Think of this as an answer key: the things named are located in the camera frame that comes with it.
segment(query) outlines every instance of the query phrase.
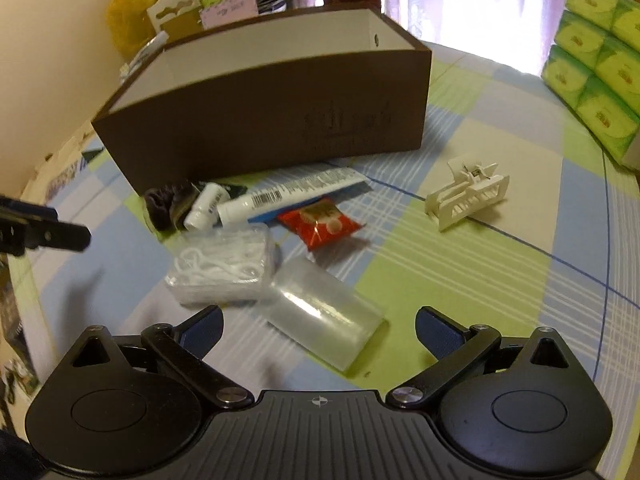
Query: crosshair marking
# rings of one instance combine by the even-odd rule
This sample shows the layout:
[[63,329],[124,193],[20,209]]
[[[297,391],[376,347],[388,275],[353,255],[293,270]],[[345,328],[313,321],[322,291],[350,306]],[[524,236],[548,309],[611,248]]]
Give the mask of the crosshair marking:
[[322,408],[326,403],[331,402],[329,399],[323,396],[317,396],[311,399],[309,402],[314,403],[318,408]]

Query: blue stripe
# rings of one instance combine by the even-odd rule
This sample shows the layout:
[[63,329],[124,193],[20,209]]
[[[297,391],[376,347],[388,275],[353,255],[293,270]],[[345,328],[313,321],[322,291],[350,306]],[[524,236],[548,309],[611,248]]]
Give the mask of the blue stripe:
[[[324,161],[324,164],[328,165],[328,166],[332,166],[334,168],[343,168],[343,166],[338,166],[337,164],[334,164],[332,162],[328,162],[328,161]],[[412,193],[411,191],[407,191],[405,189],[402,189],[401,187],[398,186],[394,186],[393,184],[389,184],[388,182],[383,182],[382,180],[378,180],[376,178],[373,178],[371,176],[369,176],[368,174],[364,174],[364,176],[366,176],[370,181],[375,182],[376,184],[380,184],[381,186],[385,186],[388,187],[390,189],[396,190],[402,194],[405,194],[407,196],[410,196],[411,198],[415,198],[416,200],[420,200],[421,202],[424,202],[425,199],[419,195],[416,195],[415,193]],[[606,187],[606,191],[605,191],[605,195],[607,198],[607,229],[610,229],[609,225],[610,225],[610,219],[609,219],[609,188]],[[551,258],[552,260],[555,260],[556,262],[563,264],[564,266],[569,267],[570,269],[575,270],[575,272],[578,272],[579,274],[583,275],[585,278],[589,278],[590,280],[593,280],[594,282],[596,282],[599,285],[602,285],[605,288],[605,301],[607,298],[607,291],[611,291],[613,292],[616,296],[622,298],[625,301],[628,301],[631,305],[633,305],[634,307],[636,307],[638,310],[640,310],[640,304],[637,304],[635,301],[630,300],[628,297],[626,297],[624,294],[622,294],[621,292],[618,292],[615,288],[612,288],[609,285],[609,266],[610,266],[610,243],[607,246],[607,282],[603,282],[602,280],[599,280],[598,278],[596,278],[595,276],[591,276],[588,272],[584,272],[582,269],[579,269],[578,267],[570,264],[568,261],[563,260],[562,258],[559,258],[558,256],[555,256],[552,253],[548,253],[547,251],[545,251],[544,249],[541,249],[539,247],[537,247],[536,245],[527,242],[526,240],[523,240],[522,238],[518,238],[517,236],[514,236],[506,231],[503,231],[502,229],[498,229],[495,226],[492,226],[490,224],[487,224],[485,222],[482,222],[481,220],[477,220],[475,218],[470,218],[468,217],[469,220],[471,220],[472,222],[475,222],[477,224],[480,224],[484,227],[487,227],[489,229],[491,229],[492,231],[495,231],[497,233],[500,233],[501,235],[506,236],[507,238],[511,238],[512,240],[515,240],[523,245],[526,245],[527,247],[530,247],[531,249],[534,249],[536,251],[538,251],[539,253],[544,254],[545,256],[548,256],[549,258]]]
[[284,207],[281,207],[279,209],[274,209],[273,211],[267,211],[266,213],[261,213],[259,215],[256,216],[252,216],[251,218],[248,218],[246,221],[251,223],[251,222],[263,222],[263,223],[267,223],[270,222],[271,220],[273,220],[274,218],[276,218],[280,213],[284,213],[287,211],[292,211],[293,209],[299,209],[304,205],[308,205],[311,204],[313,202],[316,202],[317,200],[320,200],[322,198],[322,196],[315,196],[313,198],[310,198],[308,200],[303,200],[302,202],[296,202],[295,204],[290,204],[290,205],[286,205]]
[[607,199],[607,284],[604,289],[604,309],[602,310],[602,327],[600,329],[600,341],[598,342],[598,354],[596,356],[596,366],[593,369],[593,381],[598,375],[598,365],[600,364],[600,354],[602,353],[602,341],[604,339],[604,328],[607,321],[607,300],[609,299],[609,271],[611,265],[611,222],[609,217],[609,184],[607,182],[607,165],[602,151],[602,169],[604,170],[604,193]]

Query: barcode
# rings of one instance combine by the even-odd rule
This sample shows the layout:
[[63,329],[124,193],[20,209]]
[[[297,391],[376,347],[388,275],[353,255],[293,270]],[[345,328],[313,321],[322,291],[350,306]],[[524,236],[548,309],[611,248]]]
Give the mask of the barcode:
[[267,191],[266,193],[260,193],[260,195],[252,196],[254,201],[254,209],[265,204],[273,204],[282,200],[282,194],[276,191]]
[[282,187],[292,193],[299,190],[318,190],[323,187],[329,187],[334,184],[338,184],[339,182],[343,182],[345,179],[353,176],[354,173],[355,171],[351,168],[332,168],[330,170],[321,171],[321,173],[315,173],[297,180],[285,182],[282,184]]

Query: small white bottle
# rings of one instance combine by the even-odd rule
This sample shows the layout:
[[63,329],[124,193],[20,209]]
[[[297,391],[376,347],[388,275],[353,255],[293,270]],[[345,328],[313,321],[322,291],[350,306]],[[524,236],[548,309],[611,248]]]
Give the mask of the small white bottle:
[[212,228],[218,223],[218,204],[222,204],[230,199],[226,189],[211,182],[207,184],[199,197],[191,206],[191,211],[184,219],[184,226],[187,231],[199,231]]

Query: clear plastic case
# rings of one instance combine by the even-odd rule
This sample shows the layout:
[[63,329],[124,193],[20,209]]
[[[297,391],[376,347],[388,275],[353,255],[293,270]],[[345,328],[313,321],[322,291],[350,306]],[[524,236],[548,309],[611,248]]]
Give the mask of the clear plastic case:
[[383,321],[379,308],[304,256],[286,262],[258,312],[331,366],[345,371]]
[[274,252],[265,224],[186,234],[164,282],[181,304],[259,300],[273,277]]

